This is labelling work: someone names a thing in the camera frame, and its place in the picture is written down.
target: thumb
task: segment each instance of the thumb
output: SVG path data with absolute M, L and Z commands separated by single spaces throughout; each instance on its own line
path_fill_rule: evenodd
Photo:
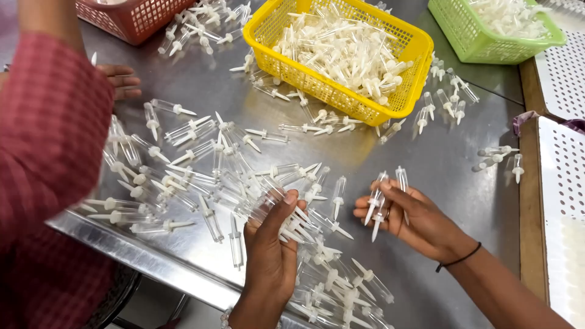
M 297 205 L 297 195 L 295 193 L 287 193 L 287 196 L 280 200 L 266 215 L 266 219 L 262 222 L 256 236 L 259 239 L 278 239 L 278 231 L 284 220 L 290 216 L 295 206 Z
M 380 191 L 384 193 L 387 199 L 396 202 L 407 213 L 415 211 L 421 206 L 421 202 L 408 193 L 403 192 L 398 188 L 398 182 L 385 180 L 380 183 Z

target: red checkered shirt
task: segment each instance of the red checkered shirt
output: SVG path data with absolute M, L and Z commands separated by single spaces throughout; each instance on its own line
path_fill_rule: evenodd
M 98 181 L 113 87 L 54 37 L 23 33 L 0 92 L 0 327 L 81 328 L 114 262 L 44 221 Z

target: red plastic basket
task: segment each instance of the red plastic basket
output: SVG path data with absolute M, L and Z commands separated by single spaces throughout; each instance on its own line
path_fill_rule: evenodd
M 117 5 L 77 0 L 77 16 L 132 45 L 141 44 L 193 0 L 127 0 Z

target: yellow plastic basket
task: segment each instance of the yellow plastic basket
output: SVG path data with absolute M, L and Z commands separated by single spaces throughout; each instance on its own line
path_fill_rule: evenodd
M 390 95 L 389 107 L 358 95 L 272 50 L 283 28 L 290 24 L 289 12 L 314 13 L 315 7 L 327 6 L 331 2 L 345 17 L 364 21 L 396 36 L 398 39 L 390 44 L 393 55 L 399 61 L 414 62 L 411 68 L 400 74 L 402 84 Z M 377 126 L 390 118 L 403 118 L 412 112 L 414 103 L 421 96 L 433 50 L 433 41 L 424 31 L 360 0 L 268 0 L 246 24 L 243 36 L 254 49 L 262 70 L 370 126 Z

